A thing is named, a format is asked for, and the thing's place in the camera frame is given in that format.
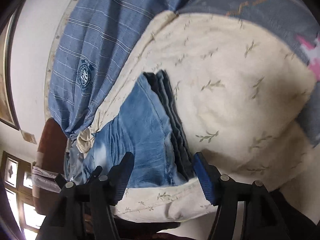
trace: stack of folded clothes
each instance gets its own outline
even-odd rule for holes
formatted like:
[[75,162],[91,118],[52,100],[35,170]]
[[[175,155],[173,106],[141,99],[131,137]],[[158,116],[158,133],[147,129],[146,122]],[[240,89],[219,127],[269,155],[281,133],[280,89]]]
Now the stack of folded clothes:
[[102,175],[108,174],[128,151],[135,156],[128,188],[178,186],[195,176],[164,71],[141,74],[119,114],[94,136],[82,163],[81,183],[98,165]]

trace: pink pattern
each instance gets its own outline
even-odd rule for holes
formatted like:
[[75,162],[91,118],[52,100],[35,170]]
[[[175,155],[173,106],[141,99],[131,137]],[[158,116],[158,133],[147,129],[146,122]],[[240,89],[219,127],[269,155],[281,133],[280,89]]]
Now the pink pattern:
[[315,74],[317,81],[320,81],[320,34],[315,39],[315,44],[306,41],[302,36],[297,35],[297,40],[301,43],[301,49],[309,58],[308,68]]

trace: white wall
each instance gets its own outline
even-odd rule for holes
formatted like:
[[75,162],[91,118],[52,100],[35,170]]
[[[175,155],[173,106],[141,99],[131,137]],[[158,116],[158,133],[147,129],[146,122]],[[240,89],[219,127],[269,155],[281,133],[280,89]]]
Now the white wall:
[[[21,130],[39,143],[44,127],[44,78],[55,32],[70,0],[27,0],[14,34],[11,54],[12,97]],[[36,158],[37,145],[0,122],[3,150],[25,161]]]

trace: clamp jaw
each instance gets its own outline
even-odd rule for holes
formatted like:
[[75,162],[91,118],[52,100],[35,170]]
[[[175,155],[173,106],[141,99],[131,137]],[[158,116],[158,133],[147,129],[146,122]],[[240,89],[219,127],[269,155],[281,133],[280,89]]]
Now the clamp jaw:
[[[108,175],[99,177],[102,168],[98,166],[87,183],[78,186],[59,174],[55,179],[61,188],[59,199],[44,219],[36,240],[120,240],[110,206],[122,199],[133,165],[134,155],[127,152]],[[94,235],[84,228],[86,204],[90,206]]]
[[194,155],[193,168],[205,198],[218,206],[208,240],[232,240],[238,201],[245,202],[241,240],[290,240],[281,213],[261,181],[235,182],[209,165],[201,152]]

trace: cream blanket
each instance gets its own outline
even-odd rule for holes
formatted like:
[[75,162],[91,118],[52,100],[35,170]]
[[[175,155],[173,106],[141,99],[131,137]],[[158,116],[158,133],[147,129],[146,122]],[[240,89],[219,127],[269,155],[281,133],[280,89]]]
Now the cream blanket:
[[[167,71],[192,153],[234,180],[273,190],[297,176],[313,150],[294,121],[315,84],[288,46],[246,21],[212,14],[154,18],[136,44],[95,119],[78,137],[87,152],[118,113],[141,72]],[[114,214],[138,222],[182,221],[214,212],[199,181],[127,189]]]

